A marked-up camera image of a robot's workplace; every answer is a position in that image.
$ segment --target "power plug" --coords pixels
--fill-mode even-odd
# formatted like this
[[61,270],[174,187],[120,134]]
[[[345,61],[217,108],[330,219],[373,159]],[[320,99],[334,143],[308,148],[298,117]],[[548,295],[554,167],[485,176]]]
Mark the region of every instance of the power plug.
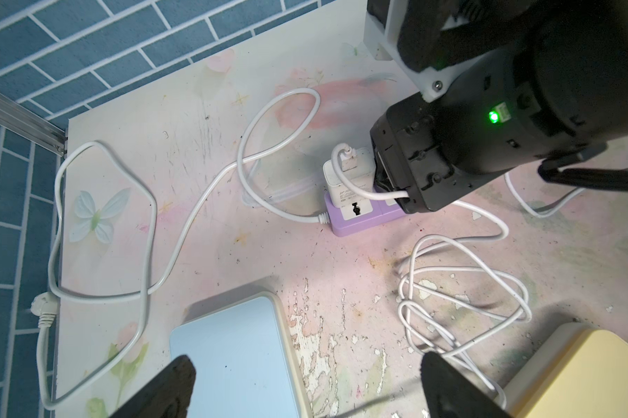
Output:
[[[349,153],[340,154],[340,159],[344,175],[359,188],[372,191],[374,172],[377,168],[372,152],[367,148],[352,149]],[[335,174],[331,160],[327,160],[323,165],[323,176],[328,185],[331,201],[335,207],[341,208],[364,200],[344,186]]]

